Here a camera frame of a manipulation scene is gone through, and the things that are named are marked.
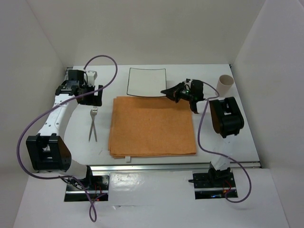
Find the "white square plate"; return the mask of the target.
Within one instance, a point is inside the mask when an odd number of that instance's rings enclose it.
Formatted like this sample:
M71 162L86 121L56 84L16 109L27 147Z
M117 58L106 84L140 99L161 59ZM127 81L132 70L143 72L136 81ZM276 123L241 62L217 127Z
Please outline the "white square plate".
M166 69L130 68L127 95L136 97L163 97L166 89Z

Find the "orange cloth placemat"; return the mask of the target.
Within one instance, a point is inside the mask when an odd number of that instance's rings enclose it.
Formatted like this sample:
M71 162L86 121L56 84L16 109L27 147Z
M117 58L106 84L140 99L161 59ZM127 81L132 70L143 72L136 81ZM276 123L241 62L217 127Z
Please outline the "orange cloth placemat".
M195 155L188 102L174 103L165 97L114 98L108 150L114 158Z

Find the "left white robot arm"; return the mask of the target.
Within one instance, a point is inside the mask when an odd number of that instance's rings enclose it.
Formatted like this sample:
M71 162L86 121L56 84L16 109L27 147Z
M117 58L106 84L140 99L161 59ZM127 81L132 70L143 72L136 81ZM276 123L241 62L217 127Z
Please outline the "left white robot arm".
M29 157L36 171L59 172L62 175L74 176L77 184L84 190L94 185L94 177L89 169L72 159L72 155L64 143L64 135L70 117L80 105L101 106L102 92L95 86L96 71L67 71L65 80L55 91L55 110L50 112L43 127L35 136L28 136L26 146Z

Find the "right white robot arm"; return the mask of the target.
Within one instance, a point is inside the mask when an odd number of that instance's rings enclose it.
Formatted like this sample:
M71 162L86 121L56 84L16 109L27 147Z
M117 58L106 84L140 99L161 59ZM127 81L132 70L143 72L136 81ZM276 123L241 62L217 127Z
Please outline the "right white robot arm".
M210 185L218 186L230 171L230 162L236 161L231 158L231 145L244 127L244 118L234 97L220 99L219 92L215 90L214 97L205 98L204 85L215 89L206 82L186 79L174 87L162 90L161 93L176 103L180 100L188 101L191 111L195 114L201 114L197 135L198 145L201 150L213 155L207 180ZM200 141L202 122L208 109L213 129L220 136L215 151L204 149Z

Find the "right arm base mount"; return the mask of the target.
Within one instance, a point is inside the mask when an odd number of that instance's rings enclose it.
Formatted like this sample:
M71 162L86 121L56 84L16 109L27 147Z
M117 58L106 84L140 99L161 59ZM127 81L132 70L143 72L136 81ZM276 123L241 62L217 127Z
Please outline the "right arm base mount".
M237 198L238 192L233 172L228 168L225 171L213 171L194 173L192 179L196 200Z

